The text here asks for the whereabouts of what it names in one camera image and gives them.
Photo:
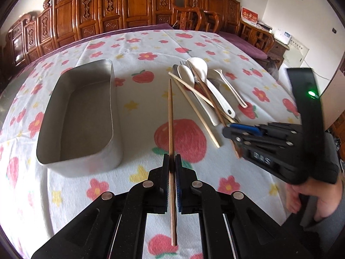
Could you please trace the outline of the person's right hand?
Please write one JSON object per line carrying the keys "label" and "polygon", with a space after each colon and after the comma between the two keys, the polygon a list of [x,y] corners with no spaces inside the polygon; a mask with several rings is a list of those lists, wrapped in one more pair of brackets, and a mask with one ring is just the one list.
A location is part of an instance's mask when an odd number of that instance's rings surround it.
{"label": "person's right hand", "polygon": [[318,222],[333,214],[340,205],[343,196],[343,183],[340,177],[337,178],[335,184],[310,178],[300,185],[286,184],[286,191],[287,209],[294,214],[297,214],[302,208],[300,195],[315,196],[317,202],[314,220]]}

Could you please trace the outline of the grey sleeve forearm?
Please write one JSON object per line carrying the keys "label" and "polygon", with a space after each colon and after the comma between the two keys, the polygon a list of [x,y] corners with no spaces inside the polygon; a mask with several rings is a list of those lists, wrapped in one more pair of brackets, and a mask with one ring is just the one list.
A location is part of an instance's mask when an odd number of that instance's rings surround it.
{"label": "grey sleeve forearm", "polygon": [[337,178],[340,177],[343,183],[342,200],[333,214],[317,222],[314,220],[317,198],[309,196],[301,220],[303,231],[316,236],[315,242],[319,244],[321,251],[324,253],[330,251],[337,242],[344,238],[344,179],[342,178],[342,170],[340,169],[341,166],[334,141],[329,133],[325,134],[325,144],[326,161],[336,165],[339,171]]}

